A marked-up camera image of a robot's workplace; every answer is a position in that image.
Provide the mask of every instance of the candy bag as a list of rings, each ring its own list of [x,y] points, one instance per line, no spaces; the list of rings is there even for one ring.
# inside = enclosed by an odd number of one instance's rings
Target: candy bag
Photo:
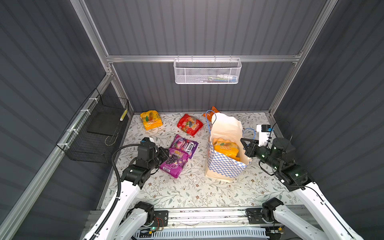
[[[212,107],[211,110],[212,110],[213,112],[209,111],[209,113],[204,113],[204,114],[203,114],[203,117],[207,116],[207,119],[208,119],[210,122],[212,122],[212,116],[213,116],[215,113],[219,113],[219,111],[218,111],[215,107]]]
[[[203,127],[203,123],[200,120],[185,114],[180,119],[177,127],[180,128],[183,132],[194,136],[200,130],[200,128]]]
[[[214,149],[215,151],[220,152],[230,158],[236,157],[239,153],[239,147],[236,145],[236,143],[228,141],[217,141],[214,144]]]
[[[183,138],[177,134],[170,147],[186,152],[188,154],[188,158],[191,159],[198,144],[198,142]]]
[[[145,130],[160,127],[163,125],[161,117],[157,111],[150,110],[140,114],[141,120],[143,121]]]
[[[178,149],[169,149],[169,158],[160,165],[160,169],[177,178],[188,162],[188,154]]]

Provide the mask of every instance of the yellow candy bag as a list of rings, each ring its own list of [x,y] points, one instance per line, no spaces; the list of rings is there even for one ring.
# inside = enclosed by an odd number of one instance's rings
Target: yellow candy bag
[[[215,151],[220,152],[233,159],[235,159],[235,157],[239,153],[239,147],[235,143],[230,141],[217,141],[216,143],[214,143],[214,149]]]
[[[160,127],[163,125],[159,113],[155,110],[150,110],[140,114],[141,120],[143,121],[145,130]]]

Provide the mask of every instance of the checkered paper bag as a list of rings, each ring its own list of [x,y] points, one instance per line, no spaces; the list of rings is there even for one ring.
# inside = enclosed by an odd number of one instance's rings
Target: checkered paper bag
[[[214,124],[208,139],[208,161],[205,168],[205,176],[231,182],[251,163],[251,159],[244,154],[245,150],[240,142],[240,139],[243,137],[243,126],[241,122],[223,113],[216,113],[215,116],[212,116],[212,122],[214,122]],[[223,138],[235,142],[240,149],[238,155],[240,162],[215,151],[212,144],[214,138]]]

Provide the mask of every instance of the blue and white checkered pattern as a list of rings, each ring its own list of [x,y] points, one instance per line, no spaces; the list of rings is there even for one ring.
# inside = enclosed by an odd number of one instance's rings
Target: blue and white checkered pattern
[[[226,177],[235,178],[244,171],[246,164],[238,162],[226,155],[215,151],[211,141],[208,141],[208,169]]]

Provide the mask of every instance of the wire basket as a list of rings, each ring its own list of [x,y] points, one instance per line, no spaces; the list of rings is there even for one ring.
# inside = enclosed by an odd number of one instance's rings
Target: wire basket
[[[128,100],[106,95],[99,95],[93,100],[90,107],[81,110],[82,114],[78,124],[68,129],[70,136],[65,143],[56,143],[71,160],[108,163],[111,155],[117,148],[124,136],[129,117],[125,116],[123,121],[111,121],[110,128],[114,128],[111,136],[90,132],[92,121],[97,119],[98,114],[105,116],[122,116],[128,109]]]
[[[239,58],[175,58],[175,82],[177,84],[237,84],[240,76]]]

